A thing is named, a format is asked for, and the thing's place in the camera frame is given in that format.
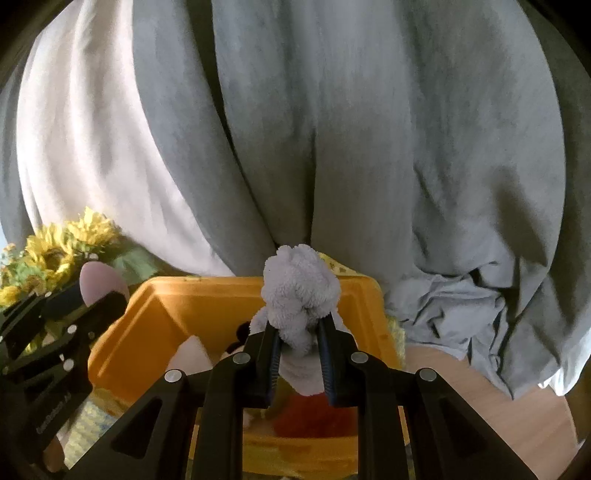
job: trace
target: sunflower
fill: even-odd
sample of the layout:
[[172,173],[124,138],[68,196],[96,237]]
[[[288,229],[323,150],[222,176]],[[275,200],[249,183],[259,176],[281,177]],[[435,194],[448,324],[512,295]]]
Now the sunflower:
[[16,303],[21,294],[21,289],[15,285],[0,288],[0,308],[6,308]]
[[46,279],[46,289],[53,291],[67,284],[75,268],[76,259],[74,255],[66,254],[63,256],[56,270],[45,270],[43,272]]
[[63,254],[74,254],[74,246],[61,225],[50,223],[48,226],[43,225],[35,235],[27,238],[25,252],[36,262],[43,259],[46,264],[57,266]]
[[66,229],[74,239],[74,247],[83,252],[100,251],[119,234],[111,220],[88,207],[80,220],[68,222]]

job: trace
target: plastic container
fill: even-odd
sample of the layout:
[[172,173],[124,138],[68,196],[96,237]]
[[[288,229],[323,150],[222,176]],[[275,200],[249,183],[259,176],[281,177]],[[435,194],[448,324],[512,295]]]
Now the plastic container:
[[[398,368],[382,293],[368,277],[340,277],[339,313],[361,350]],[[262,278],[160,277],[131,297],[125,315],[97,341],[89,378],[125,404],[164,373],[178,346],[198,336],[213,361],[236,328],[264,305]],[[339,479],[357,470],[357,437],[292,439],[244,432],[243,470],[306,479]]]

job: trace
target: white object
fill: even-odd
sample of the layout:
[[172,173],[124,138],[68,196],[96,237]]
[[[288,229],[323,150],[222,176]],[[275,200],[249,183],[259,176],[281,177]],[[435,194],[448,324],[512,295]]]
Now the white object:
[[337,311],[339,280],[313,248],[284,245],[265,262],[261,296],[267,305],[252,318],[251,333],[262,332],[267,321],[277,328],[284,341],[279,374],[300,395],[323,392],[313,332],[318,320],[329,313],[337,329],[349,332]]
[[580,342],[563,358],[562,367],[548,380],[538,384],[540,388],[550,387],[562,397],[579,381],[583,367],[591,357],[591,329]]
[[193,335],[181,343],[177,352],[168,362],[166,370],[177,369],[182,370],[186,375],[193,375],[212,368],[212,361],[201,340]]
[[17,159],[34,228],[91,207],[183,271],[232,276],[171,177],[140,101],[133,0],[74,0],[37,37],[17,108]]

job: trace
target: wooden surface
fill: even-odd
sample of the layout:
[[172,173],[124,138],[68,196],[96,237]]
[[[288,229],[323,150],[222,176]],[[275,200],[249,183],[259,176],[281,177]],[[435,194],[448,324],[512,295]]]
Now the wooden surface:
[[569,406],[549,388],[511,400],[466,360],[430,347],[406,350],[406,370],[437,371],[520,456],[540,480],[556,480],[576,453]]

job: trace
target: gray cloth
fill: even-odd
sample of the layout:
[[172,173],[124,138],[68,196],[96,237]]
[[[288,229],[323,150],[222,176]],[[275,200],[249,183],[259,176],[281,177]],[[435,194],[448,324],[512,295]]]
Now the gray cloth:
[[224,134],[178,0],[134,2],[134,66],[152,136],[204,237],[236,275],[257,275],[274,244]]
[[271,238],[309,237],[380,282],[410,341],[468,354],[514,396],[552,375],[591,320],[556,296],[573,280],[553,278],[561,116],[515,0],[225,0],[212,15],[219,85],[180,2],[135,3],[134,58],[159,151],[224,262],[260,274]]
[[[569,356],[580,369],[587,358],[574,361],[577,344],[591,328],[591,79],[552,24],[528,3],[521,1],[521,6],[540,39],[556,86],[566,150],[566,196],[554,261],[541,294],[532,302],[547,321],[531,327],[518,324],[516,331],[548,344],[560,365]],[[525,359],[513,337],[508,346],[507,368],[516,369]],[[580,370],[563,373],[566,378],[579,374]]]
[[0,224],[6,240],[19,249],[33,233],[22,198],[17,164],[17,103],[27,56],[17,64],[0,89]]

